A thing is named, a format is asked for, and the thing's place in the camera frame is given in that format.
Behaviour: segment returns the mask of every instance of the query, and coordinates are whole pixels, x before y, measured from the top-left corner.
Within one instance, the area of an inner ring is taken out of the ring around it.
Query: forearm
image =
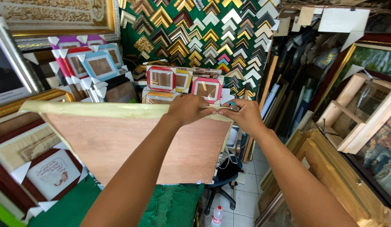
[[[292,215],[303,226],[356,226],[334,196],[265,126],[255,136]]]
[[[155,189],[163,159],[180,126],[163,115],[107,184],[82,226],[136,226]]]

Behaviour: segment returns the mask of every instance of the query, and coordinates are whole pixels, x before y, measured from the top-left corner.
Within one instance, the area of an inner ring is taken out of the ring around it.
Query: plywood board
[[[169,105],[88,104],[45,103],[25,110],[39,112],[106,186]],[[138,116],[138,111],[143,113],[143,118],[132,118]],[[232,126],[232,121],[217,120],[220,116],[213,118],[200,119],[178,131],[163,161],[157,184],[213,183],[218,157]]]

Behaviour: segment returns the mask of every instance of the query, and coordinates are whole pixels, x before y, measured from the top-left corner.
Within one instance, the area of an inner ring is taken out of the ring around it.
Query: office chair
[[[236,156],[230,156],[230,158],[234,163],[237,162],[237,166],[239,167],[239,171],[240,171],[240,169],[242,169],[242,162]],[[222,163],[221,167],[223,168],[223,166],[225,166],[225,165],[226,165],[226,162]],[[229,202],[231,203],[231,206],[230,206],[231,210],[235,209],[236,201],[228,193],[226,193],[222,189],[222,187],[225,184],[230,184],[233,180],[235,180],[238,177],[238,172],[231,173],[231,174],[233,174],[233,176],[226,178],[225,180],[222,180],[222,181],[217,179],[218,176],[216,176],[214,183],[212,185],[205,185],[206,189],[211,190],[210,198],[208,199],[207,206],[205,207],[205,210],[204,210],[205,215],[210,214],[211,205],[212,205],[214,197],[217,193],[223,195],[225,198],[227,198],[229,200]]]

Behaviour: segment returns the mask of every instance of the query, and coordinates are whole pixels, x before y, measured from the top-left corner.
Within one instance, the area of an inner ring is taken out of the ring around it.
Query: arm
[[[155,128],[120,167],[81,226],[137,226],[148,206],[163,159],[181,126],[217,113],[201,96],[177,96]]]
[[[220,109],[253,137],[266,156],[293,217],[301,226],[358,226],[334,196],[264,126],[255,101],[233,99],[239,112]]]

